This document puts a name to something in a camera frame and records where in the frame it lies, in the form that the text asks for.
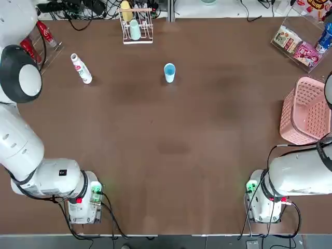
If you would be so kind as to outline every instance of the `blue cup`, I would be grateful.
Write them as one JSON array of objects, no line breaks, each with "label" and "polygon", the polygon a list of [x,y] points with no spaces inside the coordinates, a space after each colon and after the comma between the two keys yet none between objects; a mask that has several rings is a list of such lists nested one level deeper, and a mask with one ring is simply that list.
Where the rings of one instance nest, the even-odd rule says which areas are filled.
[{"label": "blue cup", "polygon": [[167,63],[164,67],[165,79],[168,83],[172,83],[175,76],[175,66],[172,63]]}]

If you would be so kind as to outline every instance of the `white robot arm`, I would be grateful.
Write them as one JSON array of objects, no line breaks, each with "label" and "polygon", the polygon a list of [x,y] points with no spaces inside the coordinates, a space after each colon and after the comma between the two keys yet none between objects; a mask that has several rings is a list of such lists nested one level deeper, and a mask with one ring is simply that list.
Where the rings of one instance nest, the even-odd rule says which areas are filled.
[{"label": "white robot arm", "polygon": [[[332,109],[332,77],[325,83],[325,99]],[[274,158],[269,170],[256,170],[246,184],[248,216],[252,222],[278,222],[287,196],[332,193],[332,141],[326,137],[306,149]]]},{"label": "white robot arm", "polygon": [[37,64],[18,46],[37,22],[27,0],[0,0],[0,163],[14,192],[31,198],[68,200],[71,223],[100,220],[101,184],[90,171],[70,159],[45,159],[44,145],[22,119],[16,103],[36,99],[42,90]]}]

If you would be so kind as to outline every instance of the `pink basket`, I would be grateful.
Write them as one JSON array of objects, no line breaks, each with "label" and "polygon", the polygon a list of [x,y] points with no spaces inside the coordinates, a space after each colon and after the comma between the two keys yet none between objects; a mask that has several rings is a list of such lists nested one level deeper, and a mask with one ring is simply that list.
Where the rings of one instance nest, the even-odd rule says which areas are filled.
[{"label": "pink basket", "polygon": [[324,97],[324,83],[301,77],[284,100],[280,135],[294,144],[318,141],[330,132],[331,110]]}]

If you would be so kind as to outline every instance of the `snack package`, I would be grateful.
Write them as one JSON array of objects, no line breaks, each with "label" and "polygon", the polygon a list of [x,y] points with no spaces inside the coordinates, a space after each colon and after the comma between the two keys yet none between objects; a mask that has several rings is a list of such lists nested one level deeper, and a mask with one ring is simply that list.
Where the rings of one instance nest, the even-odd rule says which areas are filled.
[{"label": "snack package", "polygon": [[289,53],[294,53],[296,46],[302,41],[295,32],[283,25],[280,26],[273,40]]},{"label": "snack package", "polygon": [[294,58],[308,67],[314,67],[322,58],[322,55],[309,43],[303,41],[297,47]]},{"label": "snack package", "polygon": [[305,13],[302,13],[304,16],[310,15],[321,21],[331,6],[331,0],[296,0],[296,6],[293,6],[293,8],[304,11]]}]

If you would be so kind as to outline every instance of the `pink snack package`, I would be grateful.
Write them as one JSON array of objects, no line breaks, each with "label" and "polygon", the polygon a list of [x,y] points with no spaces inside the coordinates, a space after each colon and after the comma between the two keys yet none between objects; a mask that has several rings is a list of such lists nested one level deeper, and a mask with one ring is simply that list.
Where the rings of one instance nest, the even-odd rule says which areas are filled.
[{"label": "pink snack package", "polygon": [[303,41],[297,47],[294,58],[308,67],[314,67],[322,58],[322,55],[309,43]]}]

